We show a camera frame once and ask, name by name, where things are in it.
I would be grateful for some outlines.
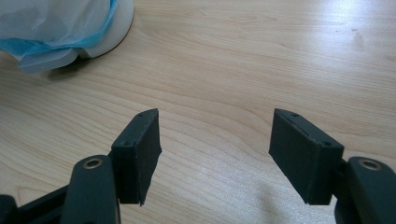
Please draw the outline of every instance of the blue plastic bag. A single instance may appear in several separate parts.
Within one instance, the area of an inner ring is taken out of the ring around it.
[[[0,0],[0,50],[16,57],[95,47],[118,0]]]

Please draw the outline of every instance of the black plastic part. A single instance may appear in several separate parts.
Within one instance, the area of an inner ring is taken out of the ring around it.
[[[334,217],[337,224],[361,224],[361,218],[353,202],[337,201]]]
[[[269,153],[305,203],[329,204],[344,146],[302,116],[276,109]]]
[[[20,207],[22,223],[59,223],[67,186]]]
[[[396,223],[396,174],[386,164],[350,158],[346,180],[362,223]]]
[[[134,117],[111,146],[120,203],[144,204],[162,152],[159,112],[151,109]]]
[[[349,187],[347,185],[347,167],[348,163],[344,160],[341,160],[340,166],[332,172],[332,183],[330,183],[332,186],[332,194],[338,199],[338,202],[342,203],[353,202]]]
[[[61,223],[120,223],[113,168],[108,156],[92,156],[75,165]]]
[[[15,199],[9,195],[0,195],[0,223],[20,224],[20,214]]]

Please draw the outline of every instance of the table surface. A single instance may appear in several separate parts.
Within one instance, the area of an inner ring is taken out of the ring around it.
[[[29,203],[159,108],[146,204],[123,223],[334,223],[268,154],[275,108],[396,170],[396,2],[134,1],[112,51],[25,75],[0,53],[0,193]]]

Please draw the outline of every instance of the wooden table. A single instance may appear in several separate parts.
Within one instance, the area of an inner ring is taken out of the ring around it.
[[[305,116],[396,170],[396,2],[134,1],[108,54],[32,76],[0,53],[0,193],[29,203],[159,108],[163,154],[123,223],[334,223],[268,154],[273,112]]]

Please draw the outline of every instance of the plastic bag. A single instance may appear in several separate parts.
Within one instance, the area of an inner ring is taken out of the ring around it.
[[[118,0],[0,0],[0,50],[26,56],[93,48],[111,25]]]

